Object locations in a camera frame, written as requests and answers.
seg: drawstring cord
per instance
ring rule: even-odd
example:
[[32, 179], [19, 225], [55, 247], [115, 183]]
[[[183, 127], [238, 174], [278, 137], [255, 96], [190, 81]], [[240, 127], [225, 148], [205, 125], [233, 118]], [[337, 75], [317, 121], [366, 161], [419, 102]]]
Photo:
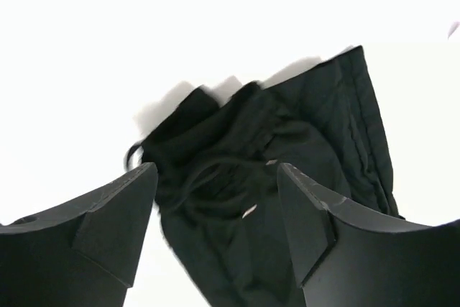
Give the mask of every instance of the drawstring cord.
[[[141, 142], [134, 144], [126, 154], [126, 161], [125, 161], [125, 168], [129, 170], [130, 160], [132, 155], [140, 148], [143, 147]], [[149, 151], [149, 155], [155, 157], [154, 161], [159, 165], [159, 168], [166, 168], [168, 164], [162, 160], [161, 155], [153, 155], [153, 152]], [[180, 179], [183, 183], [179, 186], [178, 193], [176, 198], [174, 198], [171, 202], [168, 203], [161, 203], [160, 213], [161, 214], [168, 214], [170, 212], [174, 212], [178, 210], [182, 205], [185, 206], [187, 212], [193, 216], [196, 220], [203, 220], [206, 222], [210, 221], [209, 217], [206, 215], [202, 215], [198, 213], [198, 209], [214, 209], [214, 208], [221, 208], [221, 207], [228, 207], [232, 208], [234, 206], [239, 206], [241, 202], [246, 197], [244, 193], [238, 193], [234, 196], [229, 197], [225, 201], [210, 201], [210, 200], [197, 200], [197, 199], [190, 199], [190, 203], [185, 203], [191, 193], [200, 188], [202, 185], [206, 184], [207, 182], [213, 180], [218, 174], [218, 169], [210, 172], [209, 174], [203, 175], [203, 172], [207, 171], [208, 169], [216, 166], [216, 165], [238, 165], [248, 169], [263, 169], [267, 165], [275, 164], [276, 160], [250, 160], [246, 158], [235, 157], [231, 155], [214, 155], [209, 157], [204, 157], [200, 162], [193, 166], [192, 171], [188, 176], [182, 179], [177, 172], [172, 171], [173, 168], [169, 167], [169, 169], [164, 169], [162, 173], [165, 174], [165, 179], [168, 180], [169, 183], [174, 184], [174, 179]], [[244, 218], [248, 213], [252, 212], [256, 206], [252, 206], [249, 210], [247, 210], [242, 216], [236, 217], [236, 219]], [[220, 221], [228, 221], [228, 219], [215, 219], [217, 222]]]

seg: black pants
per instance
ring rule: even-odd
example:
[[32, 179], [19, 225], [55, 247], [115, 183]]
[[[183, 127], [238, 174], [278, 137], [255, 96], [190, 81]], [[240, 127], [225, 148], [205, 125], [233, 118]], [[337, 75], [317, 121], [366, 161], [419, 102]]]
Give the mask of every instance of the black pants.
[[385, 131], [362, 47], [222, 107], [194, 90], [139, 146], [160, 172], [165, 238], [215, 307], [301, 307], [277, 194], [289, 162], [398, 216]]

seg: waistband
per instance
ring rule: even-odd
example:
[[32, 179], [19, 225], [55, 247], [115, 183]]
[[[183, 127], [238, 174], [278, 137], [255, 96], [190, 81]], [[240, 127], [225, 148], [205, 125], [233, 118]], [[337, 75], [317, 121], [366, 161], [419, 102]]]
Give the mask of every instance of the waistband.
[[[176, 111], [186, 114], [187, 104]], [[158, 141], [145, 141], [146, 150], [167, 155], [173, 165], [184, 165], [207, 154], [250, 155], [271, 139], [279, 105], [269, 92], [256, 82], [237, 91], [231, 100], [208, 118], [177, 136]]]

